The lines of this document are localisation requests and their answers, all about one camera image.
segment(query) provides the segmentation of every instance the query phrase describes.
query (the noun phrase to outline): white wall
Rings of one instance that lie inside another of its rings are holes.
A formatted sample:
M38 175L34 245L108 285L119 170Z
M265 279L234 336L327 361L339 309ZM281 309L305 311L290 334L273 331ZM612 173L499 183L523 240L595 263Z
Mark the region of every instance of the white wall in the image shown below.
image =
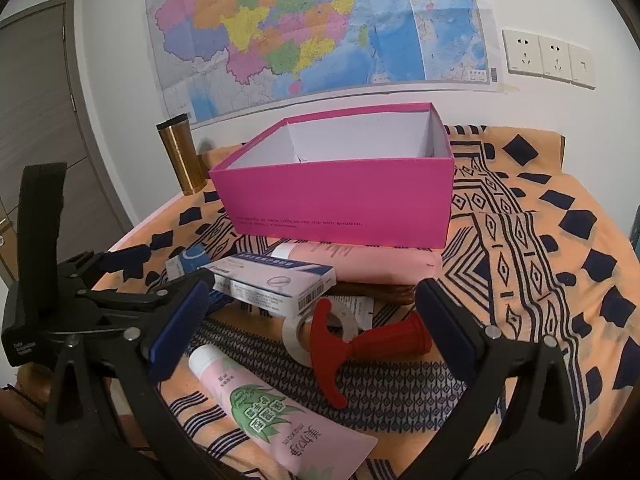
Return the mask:
M505 74L502 94L448 91L342 98L272 110L194 131L196 143L248 140L291 114L328 107L431 100L446 123L499 124L555 130L567 137L565 170L574 174L627 233L640 194L640 52L610 0L494 0L498 28L556 37L590 49L596 91ZM145 40L143 0L84 0L89 81L107 146L137 215L178 191L154 125L164 119Z
M2 13L0 14L0 20L6 18L7 16L11 16L20 10L27 9L28 7L32 7L36 4L46 2L47 0L9 0L7 6L4 8ZM120 180L118 173L115 170L115 166L113 160L111 158L111 154L109 152L107 143L104 139L104 133L100 126L100 121L98 120L98 115L95 109L94 98L91 92L91 87L88 81L88 70L86 66L86 56L84 50L84 37L82 34L82 0L74 0L74 31L76 35L76 55L78 57L78 69L80 73L80 82L82 84L82 93L84 94L84 100L86 103L87 112L89 114L89 119L92 124L92 129L94 131L95 140L98 143L98 147L100 152L102 153L102 160L104 161L104 165L107 168L109 176L111 177L111 181L120 197L120 201L124 206L126 213L131 218L133 224L137 224L140 221L135 209L131 205L131 201L129 199L129 195Z

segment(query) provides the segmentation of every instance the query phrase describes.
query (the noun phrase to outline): tape roll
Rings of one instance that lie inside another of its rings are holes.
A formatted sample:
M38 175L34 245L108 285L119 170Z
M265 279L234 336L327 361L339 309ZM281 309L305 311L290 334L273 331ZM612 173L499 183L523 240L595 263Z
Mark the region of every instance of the tape roll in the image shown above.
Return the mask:
M342 325L342 340L348 343L358 335L358 322L356 321L356 317L349 307L341 301L330 301L331 313L340 320L340 324ZM284 343L284 347L291 357L307 368L311 368L311 354L302 348L300 340L298 339L298 333L305 321L313 316L316 303L297 316L287 317L282 325L282 342Z

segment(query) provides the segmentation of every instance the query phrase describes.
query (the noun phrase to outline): gold tumbler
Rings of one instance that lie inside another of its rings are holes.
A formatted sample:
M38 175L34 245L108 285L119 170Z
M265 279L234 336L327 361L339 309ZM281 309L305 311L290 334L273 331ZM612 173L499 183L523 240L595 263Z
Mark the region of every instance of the gold tumbler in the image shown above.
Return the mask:
M193 147L187 114L175 116L156 126L185 195L199 192L207 185L200 159Z

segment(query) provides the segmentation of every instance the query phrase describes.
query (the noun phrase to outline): pink tube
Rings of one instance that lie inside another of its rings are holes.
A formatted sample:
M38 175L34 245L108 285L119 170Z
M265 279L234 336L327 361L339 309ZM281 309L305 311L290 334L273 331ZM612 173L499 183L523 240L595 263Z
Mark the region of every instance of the pink tube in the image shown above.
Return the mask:
M442 273L440 254L420 249L306 242L280 244L271 256L332 266L339 282L416 285Z
M214 345L196 349L189 368L259 447L303 480L347 480L378 442L310 412Z

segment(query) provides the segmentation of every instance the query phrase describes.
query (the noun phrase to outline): map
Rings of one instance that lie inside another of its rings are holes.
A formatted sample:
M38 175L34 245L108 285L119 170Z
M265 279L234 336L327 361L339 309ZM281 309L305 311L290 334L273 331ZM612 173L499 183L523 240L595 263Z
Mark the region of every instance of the map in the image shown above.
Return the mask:
M477 0L145 0L145 7L162 102L169 116L187 113L192 127L317 92L415 82L488 89L497 81Z

